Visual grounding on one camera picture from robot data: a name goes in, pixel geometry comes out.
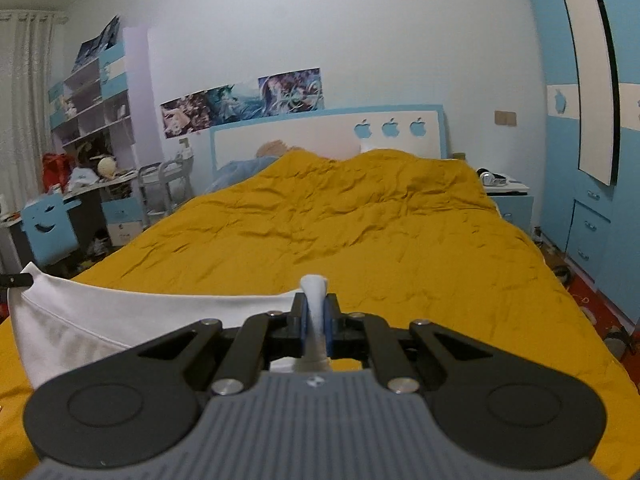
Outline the white printed t-shirt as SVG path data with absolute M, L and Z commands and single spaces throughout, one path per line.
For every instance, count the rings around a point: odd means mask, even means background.
M 276 296 L 193 296 L 124 292 L 55 278 L 34 264 L 34 284 L 8 292 L 14 339 L 32 388 L 75 368 L 181 327 L 216 318 L 239 327 L 253 315 L 291 309 Z

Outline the mustard yellow bed cover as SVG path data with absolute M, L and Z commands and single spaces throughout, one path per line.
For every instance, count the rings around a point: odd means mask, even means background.
M 347 311 L 393 326 L 426 318 L 573 375 L 608 424 L 593 465 L 639 468 L 639 395 L 532 240 L 504 221 L 475 171 L 377 150 L 347 160 L 288 153 L 190 200 L 78 276 L 173 295 L 277 295 L 323 275 Z

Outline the blue pillow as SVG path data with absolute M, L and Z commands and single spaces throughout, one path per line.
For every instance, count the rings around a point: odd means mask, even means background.
M 228 162 L 214 172 L 213 182 L 207 188 L 207 193 L 221 191 L 243 182 L 255 174 L 269 167 L 277 160 L 277 156 L 262 156 L 247 160 Z

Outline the grey metal rack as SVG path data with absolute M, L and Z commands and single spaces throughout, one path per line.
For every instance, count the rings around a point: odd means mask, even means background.
M 146 228 L 192 200 L 192 168 L 192 158 L 178 155 L 166 162 L 154 162 L 138 169 L 137 182 Z

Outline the white blue apple headboard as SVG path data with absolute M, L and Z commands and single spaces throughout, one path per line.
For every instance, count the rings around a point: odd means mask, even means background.
M 351 158 L 363 145 L 391 148 L 423 158 L 446 158 L 449 146 L 440 105 L 386 105 L 317 110 L 221 125 L 209 130 L 212 165 L 254 157 L 262 145 L 280 140 L 332 158 Z

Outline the headphones on nightstand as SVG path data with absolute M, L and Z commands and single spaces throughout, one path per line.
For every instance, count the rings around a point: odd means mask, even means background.
M 476 173 L 480 179 L 480 183 L 484 185 L 485 188 L 501 188 L 509 183 L 506 176 L 503 174 L 495 174 L 487 168 L 478 168 Z

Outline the blue bedside table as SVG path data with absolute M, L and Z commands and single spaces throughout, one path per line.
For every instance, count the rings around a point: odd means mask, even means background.
M 485 186 L 485 192 L 496 203 L 504 220 L 530 233 L 534 196 L 526 184 L 508 181 L 505 185 Z

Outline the cluttered desk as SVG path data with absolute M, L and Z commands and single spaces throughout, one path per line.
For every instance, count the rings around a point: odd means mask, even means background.
M 88 186 L 84 192 L 78 192 L 72 196 L 61 194 L 79 242 L 79 248 L 74 250 L 71 255 L 85 254 L 88 252 L 90 242 L 98 234 L 107 233 L 107 223 L 102 206 L 106 192 L 116 185 L 134 185 L 135 180 L 137 180 L 137 177 L 132 171 L 129 171 L 128 174 L 124 174 L 113 181 L 97 183 L 93 188 Z M 30 262 L 35 263 L 35 258 L 27 236 L 23 231 L 21 216 L 17 220 L 2 221 L 1 264 L 4 272 L 18 272 Z M 58 262 L 50 264 L 50 266 L 55 266 L 56 264 Z

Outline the blue smiley chair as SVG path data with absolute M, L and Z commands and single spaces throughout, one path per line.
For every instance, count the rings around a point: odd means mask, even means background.
M 79 248 L 61 194 L 42 196 L 26 206 L 21 211 L 21 220 L 38 266 L 57 263 Z

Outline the red bag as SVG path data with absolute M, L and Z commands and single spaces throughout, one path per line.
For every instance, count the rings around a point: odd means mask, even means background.
M 75 159 L 69 154 L 46 153 L 42 156 L 42 183 L 46 192 L 55 186 L 66 191 L 70 176 L 75 168 Z

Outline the blue white bookshelf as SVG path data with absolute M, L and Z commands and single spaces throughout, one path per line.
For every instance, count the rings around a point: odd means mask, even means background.
M 148 31 L 125 27 L 98 43 L 85 42 L 73 71 L 49 89 L 54 148 L 78 157 L 94 144 L 125 169 L 159 162 Z

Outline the white sheer curtain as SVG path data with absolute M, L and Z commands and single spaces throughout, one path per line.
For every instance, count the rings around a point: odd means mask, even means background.
M 1 196 L 11 210 L 42 192 L 54 35 L 65 22 L 55 11 L 1 12 Z

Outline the blue white wardrobe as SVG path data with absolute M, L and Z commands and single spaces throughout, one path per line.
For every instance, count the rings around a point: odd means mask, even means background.
M 544 236 L 639 321 L 639 0 L 532 0 L 547 93 Z

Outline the anime wall posters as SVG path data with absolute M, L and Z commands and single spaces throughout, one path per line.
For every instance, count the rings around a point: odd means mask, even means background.
M 324 109 L 319 67 L 223 84 L 160 106 L 167 139 L 258 118 Z

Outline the beige wall switch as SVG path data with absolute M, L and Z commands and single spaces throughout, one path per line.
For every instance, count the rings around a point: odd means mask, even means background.
M 516 116 L 515 112 L 507 112 L 506 110 L 496 110 L 495 124 L 497 126 L 516 127 L 518 125 L 518 116 Z

